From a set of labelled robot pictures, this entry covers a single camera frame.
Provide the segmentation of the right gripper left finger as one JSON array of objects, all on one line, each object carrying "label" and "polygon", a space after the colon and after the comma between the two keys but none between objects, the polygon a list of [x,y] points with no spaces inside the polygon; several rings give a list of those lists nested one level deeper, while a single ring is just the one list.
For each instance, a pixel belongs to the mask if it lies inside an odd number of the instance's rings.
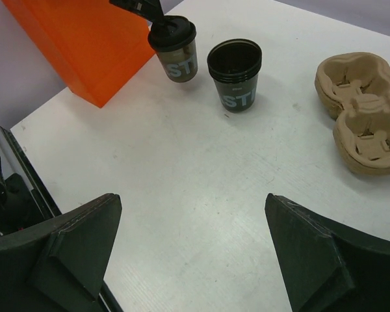
[{"label": "right gripper left finger", "polygon": [[0,237],[0,311],[121,311],[103,281],[121,213],[109,193]]}]

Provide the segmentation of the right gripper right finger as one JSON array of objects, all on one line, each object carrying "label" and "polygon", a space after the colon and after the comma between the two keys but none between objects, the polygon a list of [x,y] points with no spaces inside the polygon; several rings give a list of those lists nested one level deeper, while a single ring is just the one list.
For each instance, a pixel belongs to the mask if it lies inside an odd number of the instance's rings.
[{"label": "right gripper right finger", "polygon": [[265,214],[293,311],[390,311],[390,241],[274,194]]}]

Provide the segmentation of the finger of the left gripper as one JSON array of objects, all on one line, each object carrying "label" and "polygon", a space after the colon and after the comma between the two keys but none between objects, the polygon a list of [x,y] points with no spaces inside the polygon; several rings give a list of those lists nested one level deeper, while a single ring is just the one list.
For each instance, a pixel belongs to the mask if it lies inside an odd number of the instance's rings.
[{"label": "finger of the left gripper", "polygon": [[109,0],[109,3],[152,23],[166,23],[159,0]]}]

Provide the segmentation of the black paper coffee cup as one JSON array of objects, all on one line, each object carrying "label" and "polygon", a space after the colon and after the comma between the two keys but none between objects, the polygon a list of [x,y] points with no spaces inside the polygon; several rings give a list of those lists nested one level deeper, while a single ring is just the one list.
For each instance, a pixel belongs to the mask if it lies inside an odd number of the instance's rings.
[{"label": "black paper coffee cup", "polygon": [[190,44],[181,49],[170,52],[155,51],[155,53],[166,75],[175,83],[185,83],[194,78],[198,72],[196,36]]}]

